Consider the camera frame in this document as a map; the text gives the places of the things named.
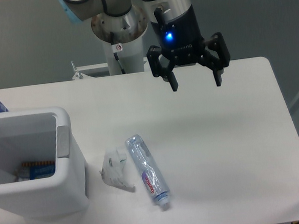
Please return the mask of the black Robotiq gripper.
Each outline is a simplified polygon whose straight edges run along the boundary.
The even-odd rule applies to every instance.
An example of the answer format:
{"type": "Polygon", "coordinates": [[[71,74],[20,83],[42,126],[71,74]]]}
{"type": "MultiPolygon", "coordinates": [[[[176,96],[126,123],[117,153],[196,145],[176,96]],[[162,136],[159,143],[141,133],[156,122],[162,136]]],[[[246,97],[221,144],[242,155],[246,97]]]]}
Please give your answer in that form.
{"type": "Polygon", "coordinates": [[[221,75],[230,63],[230,53],[222,33],[204,39],[193,6],[171,19],[166,18],[168,13],[161,6],[157,6],[153,13],[156,21],[151,24],[159,45],[151,45],[146,54],[153,76],[162,77],[176,92],[178,82],[173,73],[174,66],[199,63],[212,70],[217,87],[221,86],[221,75]],[[168,59],[167,66],[160,63],[160,55],[168,59]]]}

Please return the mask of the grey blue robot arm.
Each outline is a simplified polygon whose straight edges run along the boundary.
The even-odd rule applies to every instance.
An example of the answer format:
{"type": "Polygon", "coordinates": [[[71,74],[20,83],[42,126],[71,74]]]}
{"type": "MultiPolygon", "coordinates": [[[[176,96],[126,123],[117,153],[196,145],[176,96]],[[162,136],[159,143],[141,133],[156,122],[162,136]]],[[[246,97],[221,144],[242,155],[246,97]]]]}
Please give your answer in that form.
{"type": "Polygon", "coordinates": [[[178,83],[174,67],[200,64],[213,72],[221,85],[230,54],[219,32],[205,39],[190,0],[58,0],[71,22],[91,21],[91,29],[103,43],[111,75],[144,69],[148,60],[154,77],[178,83]]]}

